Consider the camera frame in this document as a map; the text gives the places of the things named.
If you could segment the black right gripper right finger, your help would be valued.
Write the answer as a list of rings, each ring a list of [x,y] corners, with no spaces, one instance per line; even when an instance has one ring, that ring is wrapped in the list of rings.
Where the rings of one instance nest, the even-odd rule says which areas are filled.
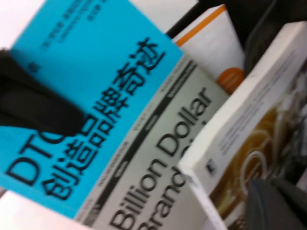
[[[307,193],[290,182],[253,179],[246,201],[247,230],[305,230]]]

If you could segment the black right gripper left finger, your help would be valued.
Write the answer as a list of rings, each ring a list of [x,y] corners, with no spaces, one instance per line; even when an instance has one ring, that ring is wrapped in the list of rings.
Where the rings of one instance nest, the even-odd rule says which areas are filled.
[[[0,125],[74,136],[85,113],[37,82],[11,56],[0,51]]]

